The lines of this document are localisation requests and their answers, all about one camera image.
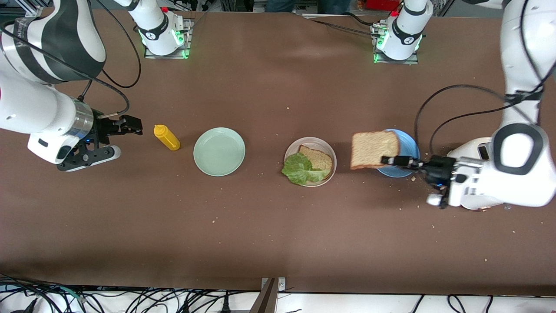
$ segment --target brown table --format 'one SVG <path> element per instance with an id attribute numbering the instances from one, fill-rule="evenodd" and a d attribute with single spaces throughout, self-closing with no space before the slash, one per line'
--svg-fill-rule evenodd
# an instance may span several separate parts
<path id="1" fill-rule="evenodd" d="M 127 13 L 115 13 L 131 30 Z M 95 18 L 107 72 L 132 81 L 125 37 L 104 12 Z M 365 30 L 349 17 L 326 21 Z M 553 295 L 556 203 L 441 211 L 425 204 L 419 178 L 349 170 L 352 133 L 412 133 L 417 108 L 437 89 L 503 92 L 499 25 L 433 18 L 420 63 L 399 66 L 374 64 L 368 37 L 293 14 L 207 14 L 189 60 L 142 61 L 141 81 L 125 93 L 145 135 L 113 138 L 119 160 L 61 173 L 27 150 L 26 135 L 1 131 L 0 270 L 91 285 L 256 289 L 261 277 L 285 276 L 295 291 Z M 84 85 L 59 89 L 77 96 Z M 556 89 L 547 85 L 543 125 L 554 140 Z M 106 113 L 123 106 L 98 85 L 86 101 Z M 422 117 L 423 153 L 442 121 L 499 105 L 472 90 L 438 96 Z M 436 146 L 446 153 L 488 136 L 499 120 L 455 121 Z M 159 123 L 181 139 L 179 151 L 151 134 Z M 192 151 L 218 126 L 238 131 L 247 153 L 236 172 L 214 178 Z M 322 187 L 280 174 L 286 148 L 304 136 L 336 151 L 337 172 Z"/>

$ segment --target jeans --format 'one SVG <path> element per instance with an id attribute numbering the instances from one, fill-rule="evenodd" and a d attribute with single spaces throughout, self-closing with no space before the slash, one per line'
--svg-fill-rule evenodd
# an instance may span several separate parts
<path id="1" fill-rule="evenodd" d="M 349 11 L 350 0 L 320 0 L 323 14 L 342 14 Z M 291 12 L 295 0 L 268 0 L 265 12 Z"/>

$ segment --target mustard bottle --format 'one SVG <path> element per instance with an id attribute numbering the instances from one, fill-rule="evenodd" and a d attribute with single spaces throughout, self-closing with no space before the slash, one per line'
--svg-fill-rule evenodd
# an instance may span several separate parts
<path id="1" fill-rule="evenodd" d="M 180 148 L 180 141 L 165 125 L 155 125 L 155 136 L 172 151 Z"/>

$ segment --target toast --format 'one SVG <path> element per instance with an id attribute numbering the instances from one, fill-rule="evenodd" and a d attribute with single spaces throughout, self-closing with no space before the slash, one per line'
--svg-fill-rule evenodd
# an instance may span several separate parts
<path id="1" fill-rule="evenodd" d="M 393 131 L 356 133 L 351 137 L 350 169 L 381 168 L 382 157 L 400 154 L 400 140 Z"/>
<path id="2" fill-rule="evenodd" d="M 328 154 L 319 150 L 307 148 L 304 145 L 299 147 L 299 152 L 311 161 L 314 169 L 332 171 L 332 158 Z"/>

